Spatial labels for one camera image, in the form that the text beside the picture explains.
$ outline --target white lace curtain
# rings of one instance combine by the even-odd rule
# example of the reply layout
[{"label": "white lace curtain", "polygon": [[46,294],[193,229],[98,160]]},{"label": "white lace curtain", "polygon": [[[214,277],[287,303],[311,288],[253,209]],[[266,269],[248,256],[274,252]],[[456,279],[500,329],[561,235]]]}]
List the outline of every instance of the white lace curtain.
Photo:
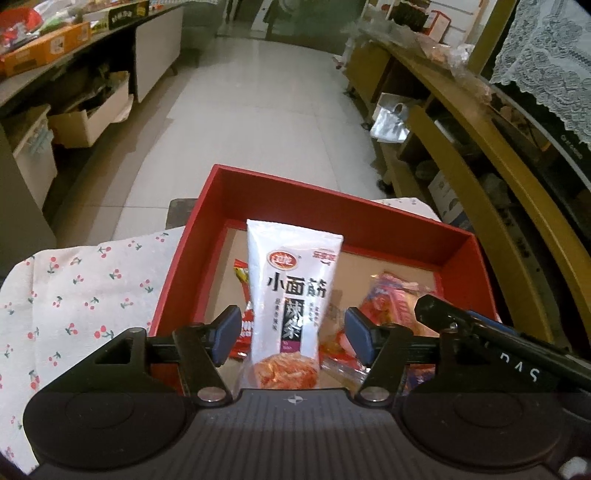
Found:
[{"label": "white lace curtain", "polygon": [[491,78],[511,81],[591,147],[591,15],[575,0],[519,0]]}]

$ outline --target cherry print cloth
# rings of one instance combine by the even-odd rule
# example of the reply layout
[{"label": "cherry print cloth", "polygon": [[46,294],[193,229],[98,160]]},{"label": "cherry print cloth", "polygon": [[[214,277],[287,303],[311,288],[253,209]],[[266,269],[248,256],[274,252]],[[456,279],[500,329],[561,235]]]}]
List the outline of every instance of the cherry print cloth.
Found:
[{"label": "cherry print cloth", "polygon": [[45,250],[0,289],[0,450],[37,466],[22,414],[40,388],[130,327],[150,329],[184,227],[96,247]]}]

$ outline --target brand logo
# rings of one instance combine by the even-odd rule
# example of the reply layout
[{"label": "brand logo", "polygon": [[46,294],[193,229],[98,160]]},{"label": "brand logo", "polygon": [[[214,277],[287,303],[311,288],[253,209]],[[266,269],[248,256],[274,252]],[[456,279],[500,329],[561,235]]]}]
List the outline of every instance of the brand logo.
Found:
[{"label": "brand logo", "polygon": [[324,263],[325,265],[330,265],[331,262],[336,260],[335,252],[324,248],[321,250],[315,250],[312,257],[320,259],[320,263]]},{"label": "brand logo", "polygon": [[279,270],[292,270],[297,265],[297,258],[282,250],[271,252],[267,260],[273,267]]},{"label": "brand logo", "polygon": [[291,397],[287,398],[287,401],[289,403],[293,403],[294,405],[297,405],[298,403],[302,403],[304,400],[305,400],[305,398],[302,398],[296,394],[293,394]]}]

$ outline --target orange cardboard box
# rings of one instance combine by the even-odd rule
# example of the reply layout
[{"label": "orange cardboard box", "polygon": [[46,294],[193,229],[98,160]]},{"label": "orange cardboard box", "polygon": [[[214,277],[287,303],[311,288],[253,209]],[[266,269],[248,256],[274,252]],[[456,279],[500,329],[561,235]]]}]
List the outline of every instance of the orange cardboard box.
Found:
[{"label": "orange cardboard box", "polygon": [[47,65],[90,40],[90,23],[68,25],[2,57],[7,77]]}]

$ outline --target snack package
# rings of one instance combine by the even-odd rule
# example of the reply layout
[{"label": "snack package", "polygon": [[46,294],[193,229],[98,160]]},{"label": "snack package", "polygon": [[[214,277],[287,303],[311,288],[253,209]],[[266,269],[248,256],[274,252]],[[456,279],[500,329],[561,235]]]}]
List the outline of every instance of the snack package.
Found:
[{"label": "snack package", "polygon": [[254,325],[255,388],[313,388],[318,330],[343,242],[341,235],[248,220],[248,266]]},{"label": "snack package", "polygon": [[254,320],[251,293],[248,288],[248,264],[241,260],[234,259],[234,272],[242,284],[246,307],[242,314],[242,330],[240,331],[240,337],[236,340],[236,343],[230,352],[230,357],[237,360],[244,360],[251,349],[252,322]]},{"label": "snack package", "polygon": [[[417,300],[428,293],[427,287],[417,282],[402,280],[390,273],[375,275],[372,287],[359,306],[359,310],[374,324],[397,323],[410,328],[417,336],[439,336],[439,334],[414,316]],[[320,347],[323,368],[335,371],[335,362],[339,364],[339,374],[344,379],[363,382],[367,372],[355,358],[355,351],[347,340],[343,329]],[[407,371],[406,391],[431,378],[434,374],[432,365],[412,365]]]}]

